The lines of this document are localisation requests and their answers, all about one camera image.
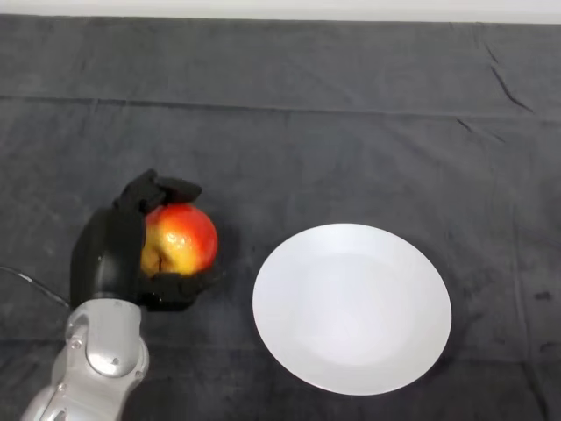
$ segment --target white wall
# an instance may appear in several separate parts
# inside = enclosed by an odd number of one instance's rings
[[[0,12],[552,24],[561,23],[561,0],[0,0]]]

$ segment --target black wire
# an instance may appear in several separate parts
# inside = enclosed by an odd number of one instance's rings
[[[24,281],[27,281],[35,289],[37,289],[38,291],[43,293],[43,295],[46,296],[47,298],[52,299],[53,301],[55,301],[56,303],[58,303],[58,304],[60,304],[64,307],[70,308],[70,303],[67,300],[65,300],[64,298],[59,296],[57,293],[53,292],[51,289],[49,289],[42,282],[39,282],[38,280],[36,280],[34,278],[31,278],[29,275],[24,274],[20,270],[15,269],[15,268],[10,268],[9,266],[2,266],[2,265],[0,265],[0,270],[3,270],[4,272],[8,272],[9,274],[15,275],[18,278],[23,279]]]

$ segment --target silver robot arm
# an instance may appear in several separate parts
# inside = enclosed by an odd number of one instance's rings
[[[148,170],[129,183],[109,208],[82,229],[70,264],[70,315],[66,345],[51,384],[25,411],[24,421],[114,421],[148,369],[140,337],[140,306],[150,311],[187,309],[216,278],[140,270],[145,216],[158,206],[189,203],[201,188]]]
[[[80,305],[68,319],[51,384],[35,396],[22,421],[119,420],[148,370],[140,314],[137,305],[117,299]]]

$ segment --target table surface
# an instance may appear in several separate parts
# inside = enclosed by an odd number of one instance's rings
[[[63,295],[84,222],[146,168],[200,183],[225,279],[146,314],[130,420],[561,419],[561,27],[0,17],[0,262]],[[252,319],[311,226],[402,236],[450,292],[443,358],[382,396],[293,377]],[[0,418],[67,313],[0,275]]]

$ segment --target apple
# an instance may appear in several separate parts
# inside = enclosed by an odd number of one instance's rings
[[[218,250],[217,229],[210,218],[190,204],[160,206],[146,216],[142,270],[193,275],[208,268]]]

